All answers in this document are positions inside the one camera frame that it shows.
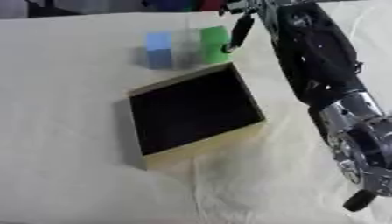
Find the white tablecloth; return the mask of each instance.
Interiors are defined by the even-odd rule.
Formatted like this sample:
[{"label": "white tablecloth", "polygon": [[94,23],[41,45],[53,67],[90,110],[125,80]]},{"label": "white tablecloth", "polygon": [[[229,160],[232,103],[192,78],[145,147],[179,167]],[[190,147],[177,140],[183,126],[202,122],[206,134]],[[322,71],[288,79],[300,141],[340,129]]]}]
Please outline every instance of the white tablecloth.
[{"label": "white tablecloth", "polygon": [[[366,63],[360,77],[389,111],[392,2],[324,6]],[[0,220],[390,223],[392,199],[358,213],[341,207],[356,188],[292,94],[260,22],[233,62],[269,119],[264,132],[162,171],[130,165],[137,153],[127,154],[138,147],[126,92],[189,72],[145,68],[144,34],[231,28],[236,19],[210,12],[0,21]]]}]

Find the block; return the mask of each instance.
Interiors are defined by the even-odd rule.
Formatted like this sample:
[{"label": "block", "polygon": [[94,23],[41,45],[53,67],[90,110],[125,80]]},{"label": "block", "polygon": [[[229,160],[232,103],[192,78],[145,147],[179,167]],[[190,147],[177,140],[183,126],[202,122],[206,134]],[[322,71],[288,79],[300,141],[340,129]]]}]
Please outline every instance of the block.
[{"label": "block", "polygon": [[257,136],[265,120],[231,63],[133,90],[129,100],[150,169]]},{"label": "block", "polygon": [[175,69],[188,69],[202,63],[199,29],[174,31],[171,41],[171,56]]},{"label": "block", "polygon": [[149,68],[172,68],[172,35],[169,32],[148,33],[145,49]]},{"label": "block", "polygon": [[204,63],[222,63],[228,61],[228,54],[221,48],[228,42],[228,31],[224,26],[210,27],[200,30],[201,51]]}]

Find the white fabric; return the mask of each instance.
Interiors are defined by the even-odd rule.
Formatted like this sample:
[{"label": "white fabric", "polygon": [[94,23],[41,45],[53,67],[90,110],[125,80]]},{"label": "white fabric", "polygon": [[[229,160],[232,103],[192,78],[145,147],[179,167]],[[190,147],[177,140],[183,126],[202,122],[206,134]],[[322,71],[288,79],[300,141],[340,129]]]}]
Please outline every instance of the white fabric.
[{"label": "white fabric", "polygon": [[[324,4],[352,38],[360,77],[387,110],[392,2]],[[146,32],[226,25],[235,16],[116,14],[0,21],[0,220],[89,223],[390,223],[392,199],[358,213],[282,75],[257,22],[233,55],[269,119],[263,132],[162,171],[123,163],[115,105],[125,93],[189,72],[138,63]],[[128,123],[125,108],[122,123]],[[126,151],[137,155],[134,131]]]}]

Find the background object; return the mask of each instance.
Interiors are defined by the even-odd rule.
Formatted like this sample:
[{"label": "background object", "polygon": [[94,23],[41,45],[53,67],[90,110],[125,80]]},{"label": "background object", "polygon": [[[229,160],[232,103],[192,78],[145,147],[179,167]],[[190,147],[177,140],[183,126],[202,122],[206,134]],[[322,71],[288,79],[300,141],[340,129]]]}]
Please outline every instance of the background object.
[{"label": "background object", "polygon": [[27,11],[25,0],[2,0],[0,2],[0,18],[25,18]]}]

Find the wooden box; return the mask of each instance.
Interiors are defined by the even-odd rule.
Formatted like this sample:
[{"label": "wooden box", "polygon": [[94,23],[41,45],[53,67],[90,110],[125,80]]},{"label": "wooden box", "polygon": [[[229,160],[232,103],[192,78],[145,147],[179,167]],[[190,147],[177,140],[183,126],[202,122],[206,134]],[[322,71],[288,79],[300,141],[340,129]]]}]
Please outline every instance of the wooden box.
[{"label": "wooden box", "polygon": [[232,63],[139,88],[129,99],[148,168],[238,142],[265,120]]}]

